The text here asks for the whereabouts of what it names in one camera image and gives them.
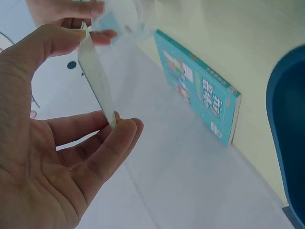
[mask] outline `finger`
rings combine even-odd
[[[136,131],[137,125],[133,120],[121,120],[99,149],[86,162],[72,170],[74,181],[88,204],[115,172]]]
[[[48,57],[71,53],[85,36],[84,30],[43,25],[1,54],[7,62],[12,62],[22,70],[24,75],[32,77]]]
[[[82,22],[85,22],[87,27],[91,26],[91,19],[78,19],[74,18],[72,22],[72,28],[73,29],[80,29]]]
[[[114,30],[104,30],[99,32],[91,32],[90,35],[94,44],[109,45],[111,43],[111,39],[116,38],[118,33]]]
[[[56,146],[61,146],[103,129],[108,125],[102,111],[46,121],[53,133]]]
[[[71,29],[73,21],[74,21],[73,18],[65,18],[61,23],[61,27],[64,27],[66,29]]]
[[[119,114],[115,113],[116,120],[120,119]],[[84,161],[86,161],[105,141],[112,128],[110,125],[104,127],[95,135],[89,137],[85,141],[57,152],[61,164],[72,169]]]
[[[137,125],[137,132],[134,135],[134,138],[132,140],[132,143],[130,144],[129,148],[127,149],[126,153],[121,157],[120,161],[118,162],[116,169],[117,170],[122,163],[126,160],[126,158],[129,156],[130,152],[133,150],[133,148],[135,147],[135,145],[137,144],[143,129],[144,129],[144,124],[140,119],[137,118],[132,118],[132,120],[136,123]]]
[[[105,2],[91,1],[65,1],[61,6],[61,18],[97,18],[104,13]]]

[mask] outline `white paper strip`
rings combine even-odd
[[[87,36],[80,43],[78,62],[109,125],[114,128],[116,126],[116,119],[109,82],[95,50],[86,23],[83,22],[81,28],[87,31]]]

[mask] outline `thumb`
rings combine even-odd
[[[99,17],[104,12],[105,2],[91,1],[66,1],[62,18],[92,19]]]
[[[48,57],[71,53],[85,36],[85,30],[69,30],[50,24],[43,25],[6,49],[2,53],[2,60],[22,70],[31,80],[35,71]]]

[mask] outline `blue bowl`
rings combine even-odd
[[[305,224],[305,45],[285,55],[267,86],[266,108],[285,194]]]

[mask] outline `book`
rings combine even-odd
[[[154,34],[167,82],[225,145],[232,142],[241,93],[160,30]]]

